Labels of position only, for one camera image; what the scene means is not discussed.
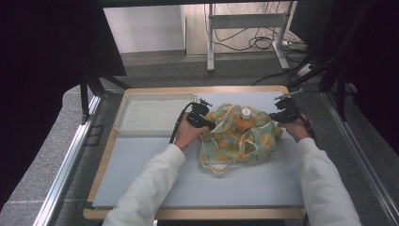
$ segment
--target mesh bag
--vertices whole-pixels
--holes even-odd
[[[253,124],[241,134],[237,132],[235,119],[240,117],[244,107],[251,110]],[[214,173],[223,173],[233,164],[265,159],[276,150],[276,138],[282,134],[268,114],[251,106],[223,104],[209,112],[206,120],[213,121],[216,128],[200,137],[200,163]]]

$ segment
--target white long-sleeve shirt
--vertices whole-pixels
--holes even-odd
[[[311,138],[297,143],[299,173],[311,226],[361,225],[339,172]],[[185,161],[183,152],[169,144],[153,157],[108,213],[103,226],[152,226],[154,216]]]

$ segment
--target plastic container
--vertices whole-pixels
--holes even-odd
[[[124,96],[115,129],[127,137],[170,137],[194,93],[132,93]]]
[[[237,131],[240,134],[244,134],[247,131],[247,129],[252,127],[253,119],[250,114],[251,112],[249,108],[243,108],[241,110],[240,116],[236,118],[235,125],[237,127]]]

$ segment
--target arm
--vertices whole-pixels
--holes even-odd
[[[195,128],[185,119],[179,126],[174,144],[156,154],[129,185],[103,226],[152,226],[155,214],[177,178],[177,170],[185,160],[183,150],[208,127]]]
[[[361,225],[340,173],[326,152],[317,148],[302,121],[280,123],[297,142],[305,209],[314,226]]]

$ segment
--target person's left hand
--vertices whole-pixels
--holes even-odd
[[[187,114],[184,114],[182,122],[179,125],[179,129],[176,134],[176,140],[174,144],[182,151],[194,142],[201,134],[208,132],[208,126],[202,128],[196,128],[187,121]]]

